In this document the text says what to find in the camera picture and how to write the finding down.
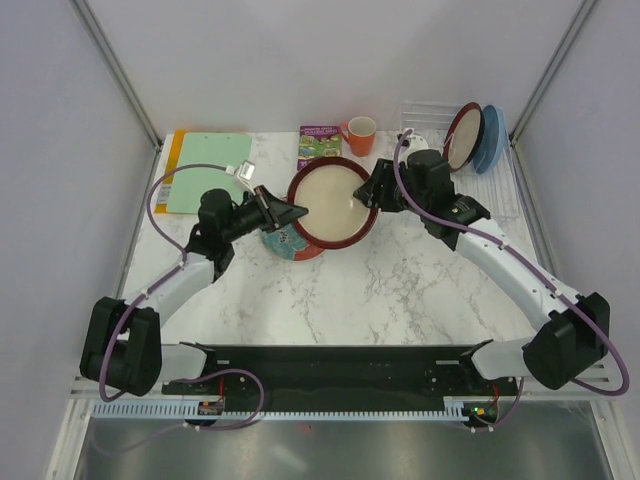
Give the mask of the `red rimmed beige plate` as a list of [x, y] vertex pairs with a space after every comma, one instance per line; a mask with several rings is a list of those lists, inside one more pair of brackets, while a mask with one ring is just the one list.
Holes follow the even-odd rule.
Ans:
[[291, 180], [286, 199], [308, 213], [293, 222], [296, 232], [325, 250], [355, 245], [371, 231], [378, 210], [354, 197], [370, 174], [343, 157], [315, 159]]

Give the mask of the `blue plate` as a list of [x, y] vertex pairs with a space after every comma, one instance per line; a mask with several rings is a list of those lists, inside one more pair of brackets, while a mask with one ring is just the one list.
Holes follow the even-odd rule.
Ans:
[[479, 175], [489, 173], [502, 156], [506, 143], [506, 125], [504, 112], [494, 105], [483, 109], [485, 121], [484, 133], [479, 148], [472, 159], [475, 172]]

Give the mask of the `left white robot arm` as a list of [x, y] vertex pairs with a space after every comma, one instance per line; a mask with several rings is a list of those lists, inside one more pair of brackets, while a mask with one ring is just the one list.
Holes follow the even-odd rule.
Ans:
[[239, 204], [225, 190], [205, 192], [198, 221], [178, 261], [132, 297], [103, 297], [96, 302], [81, 355], [81, 375], [98, 383], [105, 402], [124, 394], [147, 394], [161, 373], [162, 325], [224, 274], [234, 257], [233, 242], [256, 230], [274, 232], [308, 213], [263, 186], [246, 193]]

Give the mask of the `red teal floral plate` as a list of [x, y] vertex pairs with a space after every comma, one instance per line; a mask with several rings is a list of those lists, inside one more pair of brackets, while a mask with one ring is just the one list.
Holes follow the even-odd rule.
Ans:
[[303, 238], [293, 225], [283, 226], [271, 233], [261, 232], [260, 238], [266, 249], [282, 260], [308, 261], [324, 253], [322, 248]]

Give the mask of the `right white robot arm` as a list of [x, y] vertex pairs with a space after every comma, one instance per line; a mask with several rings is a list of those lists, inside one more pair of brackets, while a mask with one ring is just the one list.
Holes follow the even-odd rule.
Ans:
[[494, 379], [515, 376], [558, 390], [607, 355], [608, 302], [567, 287], [514, 247], [485, 207], [456, 192], [437, 151], [420, 150], [399, 163], [378, 160], [353, 196], [367, 208], [419, 215], [432, 237], [483, 270], [535, 329], [530, 338], [468, 350], [457, 371], [465, 391], [481, 393]]

